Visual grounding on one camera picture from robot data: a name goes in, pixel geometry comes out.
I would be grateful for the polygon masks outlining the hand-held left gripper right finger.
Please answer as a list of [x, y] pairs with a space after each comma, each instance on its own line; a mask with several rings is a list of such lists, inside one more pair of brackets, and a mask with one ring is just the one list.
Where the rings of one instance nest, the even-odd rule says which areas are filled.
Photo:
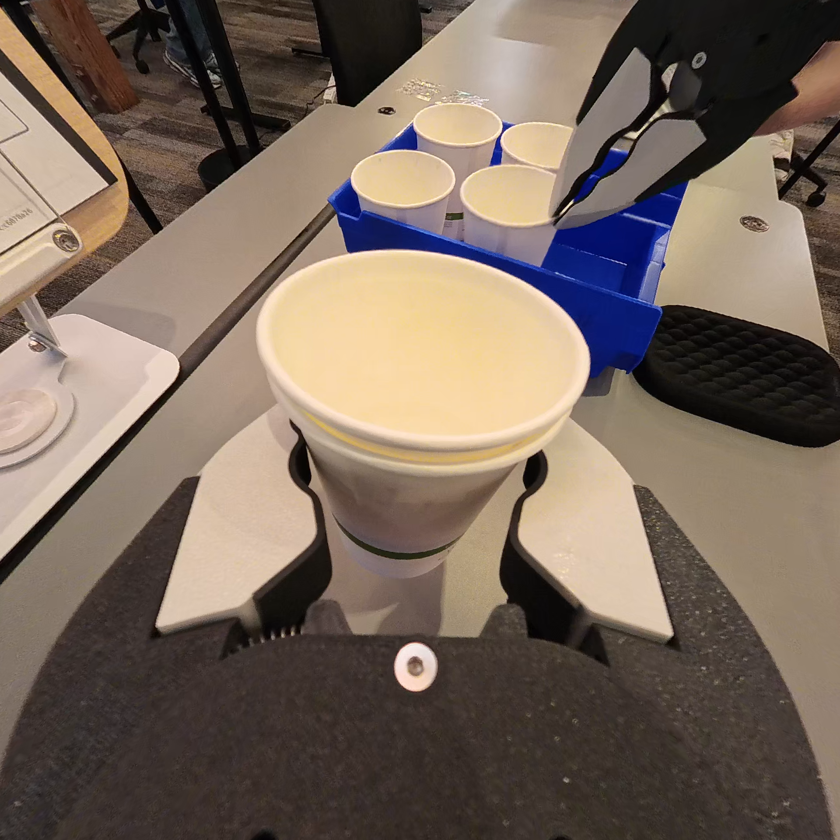
[[659, 644], [674, 636], [632, 478], [573, 420], [526, 462], [500, 560], [528, 633], [581, 644], [594, 624]]

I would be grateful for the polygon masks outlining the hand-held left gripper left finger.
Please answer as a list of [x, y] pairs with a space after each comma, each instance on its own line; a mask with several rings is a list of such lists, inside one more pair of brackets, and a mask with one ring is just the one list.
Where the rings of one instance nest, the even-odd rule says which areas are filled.
[[332, 563], [308, 450], [287, 417], [259, 417], [204, 466], [155, 621], [174, 634], [234, 618], [252, 637], [303, 622]]

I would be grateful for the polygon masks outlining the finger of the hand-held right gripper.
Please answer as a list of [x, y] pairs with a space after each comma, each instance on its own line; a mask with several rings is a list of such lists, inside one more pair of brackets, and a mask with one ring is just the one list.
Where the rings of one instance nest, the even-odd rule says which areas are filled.
[[[594, 95], [586, 114], [579, 115], [576, 120], [588, 115], [610, 116], [618, 121], [624, 132], [615, 134], [612, 149], [606, 153], [602, 165], [585, 184], [585, 190], [590, 189], [603, 174], [623, 162], [645, 127], [660, 116], [673, 111], [668, 100], [672, 79], [672, 66], [656, 65], [639, 48], [632, 48], [629, 57], [606, 79], [603, 89]], [[657, 194], [667, 193], [672, 188], [671, 179], [665, 176], [646, 190], [641, 201], [621, 212], [630, 211], [635, 205]], [[554, 185], [550, 204], [554, 217]]]
[[624, 129], [610, 116], [578, 118], [554, 183], [554, 228], [578, 228], [612, 216], [642, 200], [659, 182], [705, 142], [697, 116], [668, 112], [637, 136], [623, 162], [585, 190]]

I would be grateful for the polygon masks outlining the white paper cup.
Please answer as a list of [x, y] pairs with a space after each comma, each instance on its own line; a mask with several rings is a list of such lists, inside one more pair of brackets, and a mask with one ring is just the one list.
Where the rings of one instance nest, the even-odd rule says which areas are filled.
[[460, 198], [463, 181], [487, 168], [503, 131], [491, 110], [468, 103], [440, 103], [421, 110], [413, 120], [416, 147], [447, 162], [455, 173], [448, 198], [443, 235], [464, 241], [465, 216]]
[[512, 124], [500, 136], [500, 164], [528, 165], [557, 175], [573, 131], [553, 122]]
[[525, 164], [498, 164], [463, 181], [459, 196], [467, 245], [541, 267], [555, 228], [556, 174]]
[[419, 465], [531, 453], [591, 372], [571, 316], [500, 269], [412, 249], [298, 270], [266, 298], [269, 386], [316, 438]]
[[432, 154], [387, 150], [358, 163], [350, 183], [362, 211], [441, 235], [456, 178], [452, 167]]
[[348, 552], [382, 574], [407, 564], [394, 576], [415, 576], [438, 564], [513, 468], [549, 444], [569, 417], [511, 444], [429, 450], [341, 433], [303, 412], [290, 409], [289, 415]]

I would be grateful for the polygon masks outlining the blue plastic bin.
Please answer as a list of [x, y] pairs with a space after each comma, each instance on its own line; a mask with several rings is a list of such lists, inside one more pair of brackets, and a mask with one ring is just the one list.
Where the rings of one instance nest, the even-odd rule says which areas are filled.
[[687, 184], [599, 222], [557, 232], [537, 267], [361, 210], [350, 181], [330, 197], [349, 253], [400, 249], [471, 259], [518, 277], [551, 298], [589, 345], [591, 376], [632, 371], [662, 316], [655, 306], [665, 252]]

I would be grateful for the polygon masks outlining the person's right hand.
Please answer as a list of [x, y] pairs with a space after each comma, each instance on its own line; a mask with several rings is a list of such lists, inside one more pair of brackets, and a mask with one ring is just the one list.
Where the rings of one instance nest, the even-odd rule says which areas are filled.
[[796, 96], [755, 133], [765, 136], [796, 130], [839, 113], [839, 42], [826, 43], [793, 79]]

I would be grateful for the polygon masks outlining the black office chair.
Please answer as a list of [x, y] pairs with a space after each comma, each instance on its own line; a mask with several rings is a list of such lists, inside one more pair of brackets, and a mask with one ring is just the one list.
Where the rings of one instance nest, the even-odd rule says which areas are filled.
[[354, 107], [423, 46], [417, 1], [314, 1], [336, 102]]
[[837, 119], [824, 136], [820, 139], [814, 149], [806, 156], [793, 152], [791, 157], [792, 169], [786, 180], [778, 190], [778, 198], [781, 200], [795, 186], [798, 181], [805, 179], [814, 185], [814, 190], [807, 197], [805, 204], [808, 207], [818, 208], [826, 200], [827, 182], [821, 175], [814, 171], [814, 164], [820, 159], [827, 148], [837, 139], [839, 135], [839, 119]]

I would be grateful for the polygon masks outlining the clear crinkled plastic piece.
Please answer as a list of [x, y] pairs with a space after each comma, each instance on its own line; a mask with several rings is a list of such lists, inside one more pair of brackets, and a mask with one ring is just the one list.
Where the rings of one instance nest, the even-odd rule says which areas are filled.
[[398, 88], [398, 91], [408, 97], [420, 100], [426, 105], [456, 103], [485, 107], [489, 101], [488, 98], [483, 98], [469, 91], [447, 87], [421, 78], [412, 78], [405, 81]]

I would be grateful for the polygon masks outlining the black wrist rest pad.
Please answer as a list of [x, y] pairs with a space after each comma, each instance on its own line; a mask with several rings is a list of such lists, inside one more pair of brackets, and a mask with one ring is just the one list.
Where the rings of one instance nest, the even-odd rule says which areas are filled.
[[683, 412], [803, 448], [839, 439], [839, 368], [801, 336], [668, 305], [632, 375]]

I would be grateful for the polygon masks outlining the black display board stand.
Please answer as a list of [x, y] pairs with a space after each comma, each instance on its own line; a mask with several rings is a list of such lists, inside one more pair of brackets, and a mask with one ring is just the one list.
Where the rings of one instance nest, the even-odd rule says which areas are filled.
[[288, 119], [253, 112], [216, 2], [164, 2], [170, 19], [164, 63], [201, 93], [222, 148], [197, 166], [210, 193], [264, 150], [258, 129], [281, 135]]

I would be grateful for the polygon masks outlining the printed instruction sign board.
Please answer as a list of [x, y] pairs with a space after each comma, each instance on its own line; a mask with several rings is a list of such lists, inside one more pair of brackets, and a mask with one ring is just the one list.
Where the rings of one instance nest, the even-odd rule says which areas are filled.
[[1, 55], [1, 252], [117, 181], [22, 71]]

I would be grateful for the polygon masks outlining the white mount plate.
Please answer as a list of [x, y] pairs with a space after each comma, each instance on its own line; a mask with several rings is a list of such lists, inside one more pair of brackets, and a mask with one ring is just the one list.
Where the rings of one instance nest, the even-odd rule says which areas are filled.
[[173, 353], [106, 324], [18, 306], [1, 356], [2, 561], [174, 383]]

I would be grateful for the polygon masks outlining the wooden post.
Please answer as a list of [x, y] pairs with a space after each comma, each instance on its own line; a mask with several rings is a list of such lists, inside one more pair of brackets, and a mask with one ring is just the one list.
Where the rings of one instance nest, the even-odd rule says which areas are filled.
[[120, 113], [139, 103], [87, 2], [34, 1], [31, 5], [94, 109]]

